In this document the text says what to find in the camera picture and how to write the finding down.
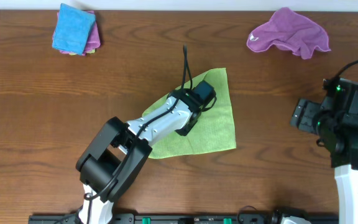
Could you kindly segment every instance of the folded towel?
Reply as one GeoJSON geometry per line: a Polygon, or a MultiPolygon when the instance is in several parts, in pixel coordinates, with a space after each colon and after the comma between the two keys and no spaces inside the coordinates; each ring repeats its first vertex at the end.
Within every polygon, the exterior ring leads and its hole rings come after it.
{"type": "MultiPolygon", "coordinates": [[[[87,11],[87,12],[94,14],[94,11],[92,11],[92,10],[87,11]]],[[[95,49],[97,49],[98,47],[100,47],[100,38],[99,38],[99,32],[98,32],[98,24],[97,24],[97,22],[95,22],[93,25],[91,34],[89,35],[88,40],[86,41],[84,52],[81,55],[85,56],[85,53],[92,54],[95,52],[95,49]]],[[[76,53],[68,52],[66,50],[60,50],[60,53],[76,55],[76,53]]]]}
{"type": "Polygon", "coordinates": [[[302,59],[311,58],[314,50],[331,50],[327,32],[321,26],[287,7],[274,12],[272,18],[254,29],[247,40],[253,52],[266,51],[272,45],[280,50],[291,50],[302,59]]]}
{"type": "MultiPolygon", "coordinates": [[[[217,98],[215,105],[210,110],[202,112],[187,136],[180,136],[173,132],[154,144],[150,158],[163,159],[173,156],[218,152],[236,147],[226,69],[216,68],[194,77],[193,86],[197,86],[202,80],[214,87],[217,98]]],[[[190,82],[187,82],[185,88],[189,87],[190,82]]],[[[167,96],[165,95],[147,108],[143,112],[143,116],[159,108],[166,100],[167,96]]]]}
{"type": "Polygon", "coordinates": [[[61,4],[52,47],[82,54],[95,20],[94,14],[61,4]]]}

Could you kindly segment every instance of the pink cloth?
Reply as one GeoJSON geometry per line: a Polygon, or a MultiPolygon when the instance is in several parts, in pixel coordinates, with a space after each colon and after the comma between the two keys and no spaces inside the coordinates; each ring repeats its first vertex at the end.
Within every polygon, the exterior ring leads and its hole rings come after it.
{"type": "MultiPolygon", "coordinates": [[[[88,40],[86,41],[84,52],[81,54],[82,56],[85,56],[85,53],[97,49],[100,47],[100,38],[99,38],[99,32],[98,32],[98,25],[96,22],[93,25],[92,31],[88,37],[88,40]]],[[[65,50],[59,50],[62,54],[72,54],[73,52],[68,52],[65,50]]]]}
{"type": "Polygon", "coordinates": [[[287,7],[274,12],[268,22],[249,34],[247,40],[253,52],[266,51],[272,45],[280,50],[291,50],[302,59],[311,58],[314,50],[331,50],[327,32],[321,26],[287,7]]]}

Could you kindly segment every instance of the black cable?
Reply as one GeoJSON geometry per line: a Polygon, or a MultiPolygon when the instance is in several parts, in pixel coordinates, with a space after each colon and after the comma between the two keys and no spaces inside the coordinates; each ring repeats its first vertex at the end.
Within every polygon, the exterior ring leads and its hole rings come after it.
{"type": "Polygon", "coordinates": [[[209,111],[209,109],[211,109],[212,107],[214,107],[215,103],[216,103],[216,100],[218,100],[218,98],[216,97],[216,95],[214,96],[214,102],[212,103],[212,105],[209,107],[209,108],[204,108],[202,110],[202,112],[205,112],[205,111],[209,111]]]}
{"type": "Polygon", "coordinates": [[[247,205],[247,206],[244,206],[244,207],[240,208],[239,211],[237,212],[237,222],[239,224],[244,224],[244,222],[240,219],[240,213],[243,212],[247,208],[252,208],[255,211],[257,211],[257,209],[254,206],[251,206],[251,205],[247,205]]]}
{"type": "Polygon", "coordinates": [[[187,73],[189,74],[190,89],[192,90],[193,89],[193,78],[191,77],[189,63],[187,62],[187,46],[186,45],[183,46],[183,54],[185,56],[185,67],[187,69],[187,73]]]}
{"type": "MultiPolygon", "coordinates": [[[[189,74],[189,79],[190,79],[190,89],[193,88],[193,80],[192,80],[192,77],[191,77],[191,74],[190,74],[190,69],[189,69],[189,66],[188,66],[188,62],[187,62],[187,46],[184,45],[183,46],[183,54],[185,56],[185,61],[184,61],[184,65],[183,65],[183,77],[182,77],[182,81],[181,81],[181,87],[180,87],[180,91],[181,91],[181,95],[183,96],[184,94],[184,87],[185,87],[185,82],[186,82],[186,71],[188,72],[189,74]]],[[[144,129],[149,125],[151,124],[152,122],[154,122],[155,120],[161,118],[162,116],[165,116],[166,114],[168,113],[171,113],[171,111],[173,111],[173,109],[175,109],[176,105],[178,104],[179,102],[179,99],[180,97],[178,97],[175,102],[172,104],[172,106],[166,110],[164,113],[161,113],[160,115],[157,115],[156,117],[150,119],[148,122],[144,123],[140,129],[138,130],[138,132],[136,133],[136,136],[134,138],[134,142],[131,144],[131,147],[129,148],[128,152],[127,152],[127,155],[126,157],[122,160],[122,162],[120,163],[120,166],[117,168],[117,171],[115,172],[114,176],[112,177],[112,179],[106,184],[106,186],[104,186],[104,188],[99,191],[98,193],[96,193],[95,195],[88,195],[88,194],[85,194],[84,195],[84,199],[85,200],[88,200],[89,201],[89,207],[88,207],[88,221],[90,220],[90,213],[91,213],[91,202],[92,200],[98,198],[100,195],[106,193],[108,190],[112,190],[112,186],[116,184],[117,182],[117,178],[119,176],[119,174],[121,173],[122,169],[124,168],[128,158],[129,158],[129,155],[131,154],[131,152],[133,151],[135,145],[137,144],[138,142],[138,138],[140,136],[140,134],[144,131],[144,129]]]]}
{"type": "Polygon", "coordinates": [[[92,200],[89,200],[88,212],[87,212],[88,218],[86,219],[86,224],[90,224],[91,222],[91,208],[92,208],[92,200]]]}
{"type": "Polygon", "coordinates": [[[339,78],[343,72],[345,72],[348,68],[352,67],[353,65],[358,64],[358,60],[348,63],[343,68],[340,69],[340,71],[334,76],[334,78],[339,78]]]}
{"type": "Polygon", "coordinates": [[[75,215],[75,213],[74,214],[69,214],[69,215],[67,215],[67,216],[55,221],[53,224],[57,224],[57,223],[64,224],[63,221],[65,221],[66,219],[69,219],[70,217],[72,217],[74,215],[75,215]]]}

